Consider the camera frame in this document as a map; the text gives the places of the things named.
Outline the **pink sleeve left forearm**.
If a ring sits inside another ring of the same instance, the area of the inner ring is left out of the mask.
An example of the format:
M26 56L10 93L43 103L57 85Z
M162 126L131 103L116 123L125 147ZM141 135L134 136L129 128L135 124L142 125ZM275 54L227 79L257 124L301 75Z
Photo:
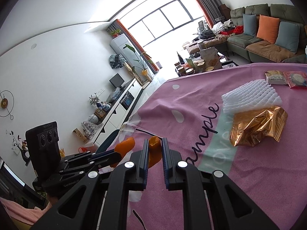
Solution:
M11 218L28 225L35 224L37 220L40 219L52 207L52 204L49 202L46 208L43 210L38 207L34 207L34 209L27 209L14 201L4 198L1 198L1 204L4 206L4 209Z

